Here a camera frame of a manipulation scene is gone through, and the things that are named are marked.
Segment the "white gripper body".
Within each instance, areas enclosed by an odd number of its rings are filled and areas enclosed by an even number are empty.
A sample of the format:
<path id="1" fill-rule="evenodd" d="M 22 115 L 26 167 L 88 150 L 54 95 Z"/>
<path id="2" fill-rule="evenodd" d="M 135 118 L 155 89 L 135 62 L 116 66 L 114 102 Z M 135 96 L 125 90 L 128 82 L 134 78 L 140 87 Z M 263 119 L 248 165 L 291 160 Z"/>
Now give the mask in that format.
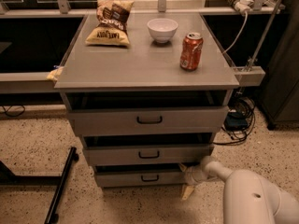
<path id="1" fill-rule="evenodd" d="M 207 181 L 207 174 L 201 169 L 200 166 L 188 167 L 184 173 L 185 181 L 188 185 L 199 185 Z"/>

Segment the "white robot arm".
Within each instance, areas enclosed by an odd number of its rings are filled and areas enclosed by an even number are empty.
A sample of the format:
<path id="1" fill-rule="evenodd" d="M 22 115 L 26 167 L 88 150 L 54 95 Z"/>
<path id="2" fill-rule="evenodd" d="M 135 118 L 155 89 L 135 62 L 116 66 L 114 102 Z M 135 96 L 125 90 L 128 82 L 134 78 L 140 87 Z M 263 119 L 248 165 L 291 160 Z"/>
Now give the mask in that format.
<path id="1" fill-rule="evenodd" d="M 180 164 L 186 200 L 200 183 L 221 180 L 223 224 L 299 224 L 299 202 L 287 191 L 250 170 L 231 170 L 205 156 L 198 165 Z"/>

